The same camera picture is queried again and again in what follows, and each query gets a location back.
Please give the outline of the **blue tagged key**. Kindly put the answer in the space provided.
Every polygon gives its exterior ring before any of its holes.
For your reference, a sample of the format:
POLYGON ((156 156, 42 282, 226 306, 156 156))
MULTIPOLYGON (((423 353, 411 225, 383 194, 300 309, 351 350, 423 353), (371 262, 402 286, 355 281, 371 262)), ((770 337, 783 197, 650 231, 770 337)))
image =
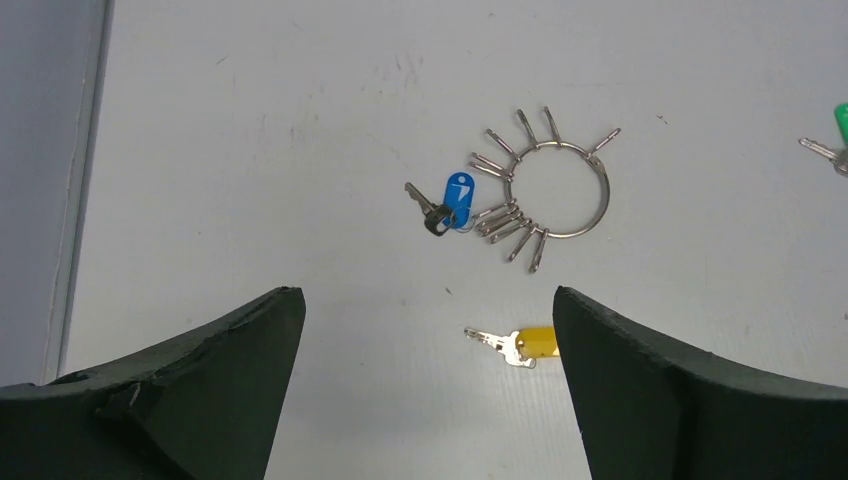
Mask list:
POLYGON ((418 203, 424 215, 423 225, 434 236, 441 237, 448 231, 470 232, 475 220, 472 219, 472 204, 475 193, 475 180, 468 173, 457 172, 447 180, 441 203, 431 202, 411 182, 406 182, 404 191, 418 203))

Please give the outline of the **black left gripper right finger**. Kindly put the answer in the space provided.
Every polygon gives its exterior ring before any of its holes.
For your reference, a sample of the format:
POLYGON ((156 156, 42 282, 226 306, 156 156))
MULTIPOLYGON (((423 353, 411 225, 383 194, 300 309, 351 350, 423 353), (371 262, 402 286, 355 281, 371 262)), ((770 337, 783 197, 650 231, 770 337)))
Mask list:
POLYGON ((843 479, 847 391, 749 367, 559 288, 553 324, 595 479, 843 479))

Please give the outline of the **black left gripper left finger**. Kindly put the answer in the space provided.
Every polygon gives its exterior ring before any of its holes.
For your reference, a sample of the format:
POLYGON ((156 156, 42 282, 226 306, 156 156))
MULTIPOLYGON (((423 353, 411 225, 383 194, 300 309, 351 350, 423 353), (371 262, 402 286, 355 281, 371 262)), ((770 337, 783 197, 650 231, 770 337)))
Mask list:
POLYGON ((278 287, 122 358, 1 391, 5 479, 261 479, 306 318, 278 287))

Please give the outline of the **silver keyring with clips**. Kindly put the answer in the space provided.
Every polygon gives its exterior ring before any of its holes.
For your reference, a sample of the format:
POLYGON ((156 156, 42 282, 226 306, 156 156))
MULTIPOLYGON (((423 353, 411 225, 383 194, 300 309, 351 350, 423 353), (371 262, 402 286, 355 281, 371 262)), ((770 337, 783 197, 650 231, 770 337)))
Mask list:
POLYGON ((476 232, 504 247, 504 258, 524 257, 527 271, 540 271, 553 243, 564 243, 596 229, 611 205, 612 182, 603 160, 621 135, 618 126, 581 139, 565 132, 549 106, 537 118, 517 109, 523 138, 514 142, 500 131, 484 132, 490 148, 473 152, 468 166, 503 188, 503 198, 473 216, 476 232))

